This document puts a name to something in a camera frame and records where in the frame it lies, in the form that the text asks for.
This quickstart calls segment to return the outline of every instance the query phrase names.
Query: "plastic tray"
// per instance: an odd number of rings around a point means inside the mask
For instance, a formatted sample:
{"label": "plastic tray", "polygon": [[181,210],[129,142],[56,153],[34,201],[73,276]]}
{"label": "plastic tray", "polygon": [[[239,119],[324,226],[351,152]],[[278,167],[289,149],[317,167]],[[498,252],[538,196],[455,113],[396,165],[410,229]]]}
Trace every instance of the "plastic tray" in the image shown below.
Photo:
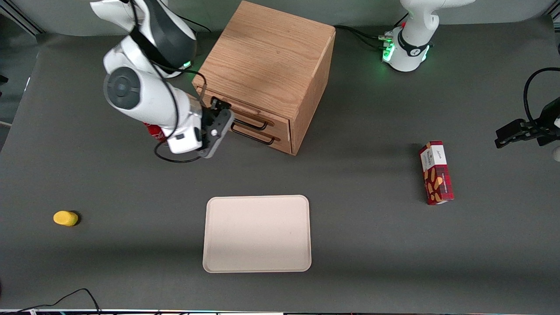
{"label": "plastic tray", "polygon": [[309,201],[301,195],[210,199],[202,265],[211,273],[306,271]]}

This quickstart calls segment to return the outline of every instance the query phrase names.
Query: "red box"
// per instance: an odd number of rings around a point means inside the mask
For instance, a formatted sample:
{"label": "red box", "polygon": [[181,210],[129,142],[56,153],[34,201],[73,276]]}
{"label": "red box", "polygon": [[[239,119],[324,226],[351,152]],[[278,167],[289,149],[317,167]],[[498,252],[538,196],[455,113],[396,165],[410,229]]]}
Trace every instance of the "red box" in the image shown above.
{"label": "red box", "polygon": [[428,142],[420,150],[420,159],[422,159],[428,204],[440,205],[455,199],[445,158],[444,143],[441,141]]}

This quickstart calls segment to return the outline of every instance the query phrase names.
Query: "coca-cola can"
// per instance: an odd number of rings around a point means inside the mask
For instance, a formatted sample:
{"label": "coca-cola can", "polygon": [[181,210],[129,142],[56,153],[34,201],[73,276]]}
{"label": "coca-cola can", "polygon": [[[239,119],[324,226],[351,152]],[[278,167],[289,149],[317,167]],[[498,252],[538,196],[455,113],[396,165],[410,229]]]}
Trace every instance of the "coca-cola can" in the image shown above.
{"label": "coca-cola can", "polygon": [[160,142],[165,142],[164,132],[161,130],[160,126],[156,124],[144,123],[144,126],[148,128],[148,132],[152,135],[154,139]]}

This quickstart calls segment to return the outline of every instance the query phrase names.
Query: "black metal handle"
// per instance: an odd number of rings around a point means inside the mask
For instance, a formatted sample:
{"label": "black metal handle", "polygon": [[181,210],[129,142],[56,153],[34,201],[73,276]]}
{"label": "black metal handle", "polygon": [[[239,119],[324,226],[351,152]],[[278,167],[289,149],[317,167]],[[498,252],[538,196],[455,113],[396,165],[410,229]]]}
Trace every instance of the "black metal handle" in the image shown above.
{"label": "black metal handle", "polygon": [[264,125],[262,127],[257,127],[253,124],[246,123],[244,121],[240,121],[239,119],[235,119],[234,121],[238,124],[242,124],[245,127],[249,127],[251,129],[255,129],[255,130],[258,130],[258,131],[263,131],[268,126],[268,122],[264,122]]}
{"label": "black metal handle", "polygon": [[253,137],[253,136],[246,135],[246,134],[244,134],[244,133],[242,133],[242,132],[240,132],[240,131],[237,131],[237,130],[234,129],[234,127],[235,127],[235,123],[231,124],[231,130],[232,130],[233,132],[237,133],[238,135],[242,135],[242,136],[244,136],[244,137],[246,137],[246,138],[249,138],[249,139],[251,139],[251,140],[255,140],[256,142],[260,142],[260,143],[262,143],[262,144],[264,144],[264,145],[267,145],[267,146],[269,146],[269,145],[271,145],[272,143],[274,143],[274,140],[275,140],[274,137],[272,137],[272,139],[270,139],[270,141],[267,142],[267,141],[264,141],[264,140],[255,138],[255,137]]}

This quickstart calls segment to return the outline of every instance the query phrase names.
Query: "wood grain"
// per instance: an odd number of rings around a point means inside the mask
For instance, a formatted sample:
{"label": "wood grain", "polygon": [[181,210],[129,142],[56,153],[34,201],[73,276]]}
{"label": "wood grain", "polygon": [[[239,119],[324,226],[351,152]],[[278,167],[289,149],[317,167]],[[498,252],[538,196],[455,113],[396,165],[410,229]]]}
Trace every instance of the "wood grain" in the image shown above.
{"label": "wood grain", "polygon": [[[202,88],[198,87],[197,92],[200,93],[201,91]],[[223,95],[208,90],[204,94],[203,98],[204,104],[206,106],[210,106],[213,96],[231,104],[231,109],[235,113],[235,119],[239,119],[243,122],[250,123],[255,126],[262,126],[264,122],[267,123],[267,127],[262,131],[255,131],[241,124],[236,124],[235,130],[260,139],[262,141],[269,141],[271,138],[274,138],[275,141],[270,145],[270,147],[288,154],[292,154],[290,123],[286,118],[282,118],[263,110],[253,109],[252,107],[243,104],[240,101],[227,98]]]}
{"label": "wood grain", "polygon": [[[335,30],[270,8],[242,1],[200,72],[211,96],[232,104],[238,119],[262,126],[236,130],[277,141],[271,145],[296,155],[325,90]],[[193,85],[201,91],[199,77]]]}
{"label": "wood grain", "polygon": [[333,56],[334,36],[329,39],[329,43],[325,46],[323,56],[320,58],[320,63],[314,72],[313,79],[310,81],[309,86],[300,106],[300,111],[296,119],[291,121],[290,127],[292,130],[292,154],[296,155],[300,149],[301,143],[304,140],[311,119],[317,110],[319,101],[323,96],[326,84],[329,80],[330,61]]}
{"label": "wood grain", "polygon": [[212,91],[295,119],[333,34],[332,26],[242,1],[200,72]]}

